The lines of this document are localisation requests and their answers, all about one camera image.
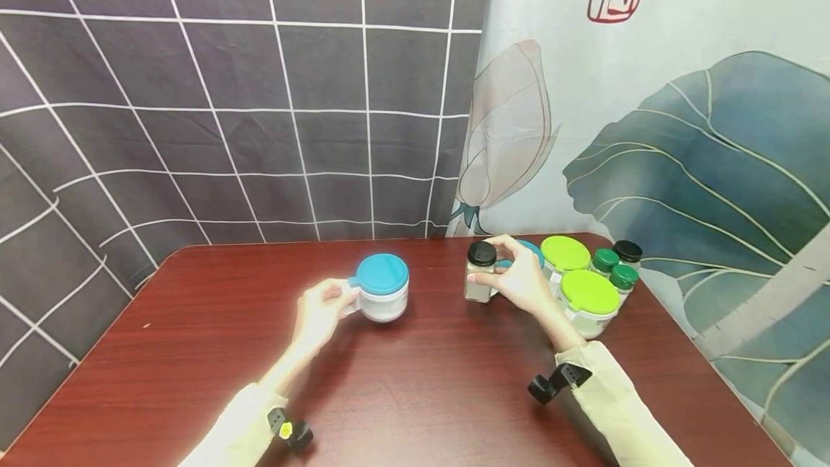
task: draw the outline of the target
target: beige sleeve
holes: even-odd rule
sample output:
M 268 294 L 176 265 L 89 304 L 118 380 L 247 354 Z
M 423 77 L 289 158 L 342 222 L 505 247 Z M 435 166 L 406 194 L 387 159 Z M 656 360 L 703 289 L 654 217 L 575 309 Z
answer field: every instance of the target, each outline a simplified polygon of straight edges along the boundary
M 245 386 L 179 467 L 255 467 L 274 438 L 268 413 L 287 402 L 257 384 Z
M 631 379 L 601 342 L 556 355 L 557 364 L 580 365 L 593 373 L 573 390 L 585 416 L 591 420 L 621 467 L 691 466 L 677 444 L 640 400 Z

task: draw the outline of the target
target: human hand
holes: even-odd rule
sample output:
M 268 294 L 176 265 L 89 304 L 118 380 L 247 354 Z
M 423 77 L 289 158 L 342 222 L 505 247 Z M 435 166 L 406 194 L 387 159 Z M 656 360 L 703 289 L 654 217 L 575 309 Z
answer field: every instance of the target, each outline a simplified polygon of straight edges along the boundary
M 496 274 L 475 272 L 469 280 L 479 285 L 496 288 L 516 307 L 535 316 L 536 319 L 555 307 L 548 281 L 539 267 L 539 259 L 530 249 L 515 241 L 509 234 L 487 238 L 496 248 L 498 259 L 510 259 L 509 269 L 499 268 Z
M 344 309 L 357 297 L 356 289 L 343 293 L 346 280 L 330 277 L 309 288 L 297 300 L 293 345 L 315 355 L 334 335 Z

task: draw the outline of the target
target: wrist-mounted device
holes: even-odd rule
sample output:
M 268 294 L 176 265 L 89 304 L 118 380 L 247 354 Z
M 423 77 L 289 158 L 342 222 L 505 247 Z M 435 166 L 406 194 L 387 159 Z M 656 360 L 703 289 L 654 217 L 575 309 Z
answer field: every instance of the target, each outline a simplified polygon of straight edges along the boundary
M 575 364 L 562 363 L 553 370 L 549 378 L 536 375 L 530 381 L 527 390 L 536 399 L 536 402 L 545 406 L 553 400 L 553 397 L 558 395 L 559 391 L 562 391 L 566 387 L 570 387 L 572 390 L 576 389 L 585 384 L 585 381 L 589 380 L 591 375 L 593 374 L 591 374 L 590 370 L 586 370 L 583 367 Z
M 308 424 L 301 420 L 291 422 L 282 407 L 275 407 L 268 412 L 268 425 L 272 433 L 288 444 L 295 455 L 299 455 L 313 439 L 313 433 Z

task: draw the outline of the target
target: green cap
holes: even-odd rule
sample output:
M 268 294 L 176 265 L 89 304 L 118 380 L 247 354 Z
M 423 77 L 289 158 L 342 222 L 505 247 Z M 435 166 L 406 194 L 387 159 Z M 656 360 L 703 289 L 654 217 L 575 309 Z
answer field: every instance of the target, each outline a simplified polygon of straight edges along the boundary
M 588 268 L 591 252 L 579 241 L 567 236 L 549 236 L 542 241 L 542 255 L 558 270 Z
M 634 288 L 634 283 L 639 278 L 639 272 L 635 271 L 633 267 L 619 264 L 614 265 L 613 269 L 611 269 L 611 277 L 608 280 L 611 280 L 614 287 L 620 290 L 628 290 L 629 288 Z
M 597 249 L 594 254 L 594 266 L 600 272 L 611 272 L 614 265 L 620 263 L 620 257 L 611 249 Z
M 594 271 L 568 272 L 562 277 L 561 288 L 573 310 L 606 316 L 616 312 L 620 306 L 617 289 Z

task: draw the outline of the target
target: checkered backdrop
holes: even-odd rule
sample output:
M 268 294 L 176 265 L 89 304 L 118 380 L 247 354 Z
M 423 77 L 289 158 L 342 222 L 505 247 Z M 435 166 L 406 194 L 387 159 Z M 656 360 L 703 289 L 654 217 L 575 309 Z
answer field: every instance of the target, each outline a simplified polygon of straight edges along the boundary
M 0 0 L 0 449 L 192 244 L 441 236 L 486 0 Z

